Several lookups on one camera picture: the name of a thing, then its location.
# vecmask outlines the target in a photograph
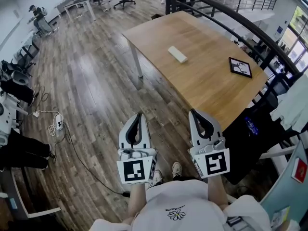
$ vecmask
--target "black pants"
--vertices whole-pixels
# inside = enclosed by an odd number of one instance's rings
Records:
[[[24,137],[11,130],[8,144],[0,148],[0,169],[4,167],[46,168],[48,165],[49,145]]]
[[[197,179],[196,177],[192,177],[192,176],[180,176],[180,175],[177,175],[176,177],[173,178],[173,180],[186,181],[186,180],[199,180],[199,179]],[[164,184],[164,183],[162,181],[160,181],[157,184],[155,184],[153,187],[159,186],[161,184]]]
[[[27,87],[16,84],[12,79],[8,81],[0,81],[1,89],[5,92],[14,95],[16,98],[25,101],[26,103],[32,103],[34,91]]]

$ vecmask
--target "window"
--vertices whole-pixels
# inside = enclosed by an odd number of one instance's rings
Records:
[[[285,44],[286,48],[291,49],[296,40],[295,33],[290,28],[287,28],[279,45],[283,46]]]
[[[302,72],[305,67],[308,65],[308,52],[305,52],[305,54],[299,59],[299,61],[296,64],[297,69]]]
[[[306,13],[297,6],[290,22],[290,26],[300,34],[307,22],[307,19],[308,16],[306,15]]]
[[[299,71],[308,66],[308,15],[297,7],[292,20],[283,34],[279,46],[284,46],[288,57]]]
[[[290,57],[291,61],[295,63],[298,60],[298,58],[303,54],[304,51],[305,51],[304,46],[302,45],[301,42],[298,41],[296,42],[293,49],[290,51],[288,57]]]

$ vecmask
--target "white cloth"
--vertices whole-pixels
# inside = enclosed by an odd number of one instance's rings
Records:
[[[270,113],[273,121],[281,118],[281,125],[285,130],[292,127],[294,131],[301,132],[308,122],[307,75],[306,71],[286,94],[278,96],[278,107]]]
[[[266,211],[251,196],[242,196],[224,211],[207,200],[207,184],[199,180],[172,181],[147,191],[147,204],[132,225],[96,220],[90,231],[224,231],[227,217],[251,217],[270,231]]]

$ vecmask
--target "power cable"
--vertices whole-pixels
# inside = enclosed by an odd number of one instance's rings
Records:
[[[64,136],[63,136],[63,138],[59,141],[59,142],[57,142],[55,145],[54,145],[54,154],[51,154],[50,155],[50,157],[53,159],[53,163],[55,163],[56,162],[56,160],[57,160],[57,151],[56,151],[56,146],[58,145],[58,144],[60,144],[64,139],[66,139],[66,141],[67,141],[67,143],[68,144],[71,144],[72,146],[73,146],[73,148],[74,148],[74,151],[75,151],[75,154],[76,154],[76,156],[77,156],[77,158],[78,158],[78,160],[80,161],[80,163],[83,165],[83,167],[96,179],[96,180],[98,180],[105,188],[107,188],[109,191],[111,191],[111,192],[113,192],[113,193],[115,193],[115,194],[119,194],[119,195],[121,195],[121,196],[123,196],[123,197],[130,197],[130,192],[123,192],[123,193],[119,193],[119,192],[116,192],[116,191],[114,191],[114,190],[112,190],[111,188],[109,188],[108,186],[106,186],[84,163],[83,163],[83,161],[80,159],[80,157],[79,157],[79,155],[78,155],[78,153],[77,153],[77,151],[76,151],[76,148],[75,148],[75,146],[74,146],[74,143],[73,143],[73,140],[72,140],[72,137],[71,137],[71,133],[70,133],[70,131],[69,131],[69,129],[68,129],[68,126],[67,126],[67,124],[65,123],[65,122],[59,122],[59,125],[61,125],[61,124],[63,124],[63,126],[64,126],[64,130],[65,130],[65,132],[64,132]]]

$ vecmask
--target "white t-shirt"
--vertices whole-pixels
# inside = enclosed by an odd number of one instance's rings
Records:
[[[227,217],[251,217],[270,231],[266,211],[251,196],[237,199],[222,211],[207,200],[207,184],[199,180],[171,181],[147,190],[147,204],[132,225],[99,219],[90,231],[224,231]]]

